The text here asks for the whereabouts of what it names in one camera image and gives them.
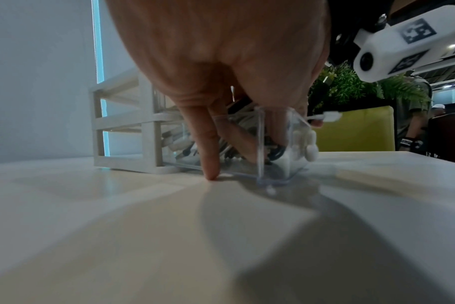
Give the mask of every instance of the green plant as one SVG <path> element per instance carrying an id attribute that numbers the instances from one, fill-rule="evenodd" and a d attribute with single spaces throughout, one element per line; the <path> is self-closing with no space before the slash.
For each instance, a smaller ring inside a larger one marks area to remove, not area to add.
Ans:
<path id="1" fill-rule="evenodd" d="M 309 95 L 319 90 L 326 78 L 329 78 L 332 83 L 328 94 L 317 105 L 317 109 L 325 106 L 335 108 L 336 105 L 352 104 L 363 97 L 393 101 L 402 99 L 405 102 L 414 100 L 420 102 L 431 101 L 426 92 L 409 81 L 404 74 L 375 83 L 366 83 L 359 79 L 348 64 L 323 69 L 311 87 Z"/>

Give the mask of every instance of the blue light strip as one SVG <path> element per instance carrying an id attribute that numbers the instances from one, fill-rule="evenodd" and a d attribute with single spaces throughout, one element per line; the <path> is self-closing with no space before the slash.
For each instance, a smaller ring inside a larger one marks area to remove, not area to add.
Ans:
<path id="1" fill-rule="evenodd" d="M 94 31 L 94 56 L 96 59 L 96 77 L 97 83 L 104 81 L 104 62 L 103 62 L 103 44 L 101 42 L 101 16 L 99 14 L 99 0 L 91 0 L 92 7 L 92 27 Z M 101 113 L 105 117 L 108 115 L 108 106 L 106 100 L 101 99 Z M 102 133 L 104 142 L 104 155 L 110 156 L 109 152 L 109 135 L 107 132 Z"/>

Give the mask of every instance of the yellow chair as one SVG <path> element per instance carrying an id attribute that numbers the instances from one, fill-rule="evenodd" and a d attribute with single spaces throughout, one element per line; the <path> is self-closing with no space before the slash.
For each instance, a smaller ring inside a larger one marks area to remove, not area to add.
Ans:
<path id="1" fill-rule="evenodd" d="M 379 107 L 343 112 L 334 123 L 316 129 L 321 152 L 395 151 L 394 110 Z"/>

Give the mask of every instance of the hand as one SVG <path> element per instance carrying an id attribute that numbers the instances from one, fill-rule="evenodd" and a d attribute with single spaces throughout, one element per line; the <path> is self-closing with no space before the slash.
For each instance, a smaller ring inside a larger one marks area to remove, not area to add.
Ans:
<path id="1" fill-rule="evenodd" d="M 256 104 L 306 114 L 309 88 L 329 55 L 324 0 L 106 2 L 140 70 L 184 116 L 207 179 L 220 171 L 218 135 L 243 155 L 255 148 L 236 126 L 220 132 L 212 119 L 227 113 L 231 86 Z"/>

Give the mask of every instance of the table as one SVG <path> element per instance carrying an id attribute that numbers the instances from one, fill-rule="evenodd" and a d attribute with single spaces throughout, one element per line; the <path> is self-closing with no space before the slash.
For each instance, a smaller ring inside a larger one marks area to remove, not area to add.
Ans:
<path id="1" fill-rule="evenodd" d="M 455 303 L 455 164 L 322 153 L 251 180 L 0 165 L 0 303 Z"/>

